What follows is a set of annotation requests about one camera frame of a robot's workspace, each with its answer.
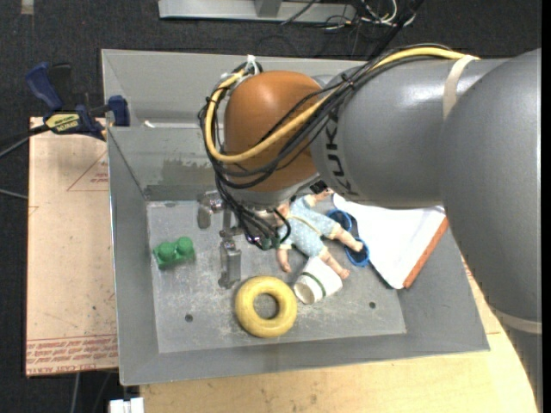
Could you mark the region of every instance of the green toy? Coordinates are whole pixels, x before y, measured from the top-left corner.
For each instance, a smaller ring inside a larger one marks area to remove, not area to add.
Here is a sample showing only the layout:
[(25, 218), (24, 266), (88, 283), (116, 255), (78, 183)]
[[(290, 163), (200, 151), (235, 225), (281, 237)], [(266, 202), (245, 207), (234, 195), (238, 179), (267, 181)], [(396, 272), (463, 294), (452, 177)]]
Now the green toy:
[(189, 237), (180, 237), (175, 242), (163, 242), (153, 249), (159, 269), (195, 259), (193, 243)]

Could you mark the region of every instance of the white cylinder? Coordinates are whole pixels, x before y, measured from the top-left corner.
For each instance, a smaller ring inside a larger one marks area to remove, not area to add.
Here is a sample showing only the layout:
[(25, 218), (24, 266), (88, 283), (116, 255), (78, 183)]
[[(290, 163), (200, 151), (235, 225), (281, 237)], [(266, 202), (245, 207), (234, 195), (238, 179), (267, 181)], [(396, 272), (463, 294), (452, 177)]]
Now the white cylinder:
[(310, 257), (294, 283), (294, 293), (305, 305), (311, 305), (340, 291), (343, 281), (319, 257)]

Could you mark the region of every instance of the yellow ring toy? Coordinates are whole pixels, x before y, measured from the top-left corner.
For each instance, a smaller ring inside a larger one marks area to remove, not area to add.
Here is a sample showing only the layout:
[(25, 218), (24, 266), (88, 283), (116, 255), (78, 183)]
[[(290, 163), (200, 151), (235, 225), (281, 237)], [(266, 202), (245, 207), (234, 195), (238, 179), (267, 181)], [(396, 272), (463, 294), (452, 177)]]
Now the yellow ring toy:
[[(262, 293), (271, 295), (277, 301), (279, 311), (273, 318), (262, 318), (255, 311), (255, 298)], [(258, 276), (249, 279), (235, 297), (235, 312), (241, 326), (260, 338), (281, 336), (291, 329), (296, 319), (296, 306), (296, 297), (291, 288), (276, 277)]]

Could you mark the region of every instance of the hole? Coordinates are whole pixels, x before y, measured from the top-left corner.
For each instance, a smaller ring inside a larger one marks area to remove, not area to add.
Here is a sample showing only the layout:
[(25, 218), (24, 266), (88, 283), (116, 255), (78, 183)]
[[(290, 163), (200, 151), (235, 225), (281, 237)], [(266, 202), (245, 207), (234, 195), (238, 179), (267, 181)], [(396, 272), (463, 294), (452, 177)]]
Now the hole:
[(253, 307), (259, 317), (267, 320), (275, 317), (279, 312), (277, 300), (267, 293), (258, 295), (253, 302)]

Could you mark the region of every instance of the doll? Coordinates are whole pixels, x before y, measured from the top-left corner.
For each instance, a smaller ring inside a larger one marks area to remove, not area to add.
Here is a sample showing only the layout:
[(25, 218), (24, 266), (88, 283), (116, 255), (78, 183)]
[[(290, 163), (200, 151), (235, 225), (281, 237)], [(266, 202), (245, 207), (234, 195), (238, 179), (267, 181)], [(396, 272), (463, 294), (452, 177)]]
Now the doll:
[[(288, 262), (288, 251), (294, 245), (308, 257), (319, 257), (341, 279), (349, 276), (350, 271), (343, 268), (331, 255), (321, 237), (327, 237), (331, 240), (336, 239), (355, 252), (362, 251), (364, 244), (356, 240), (338, 222), (313, 210), (320, 200), (323, 200), (332, 193), (332, 190), (326, 189), (319, 194), (302, 196), (292, 203), (287, 201), (277, 208), (277, 212), (288, 221), (291, 227), (289, 237), (280, 245), (275, 254), (284, 272), (291, 272), (291, 266)], [(279, 236), (283, 238), (287, 232), (287, 227), (280, 218), (278, 218), (278, 224), (280, 225), (278, 229)]]

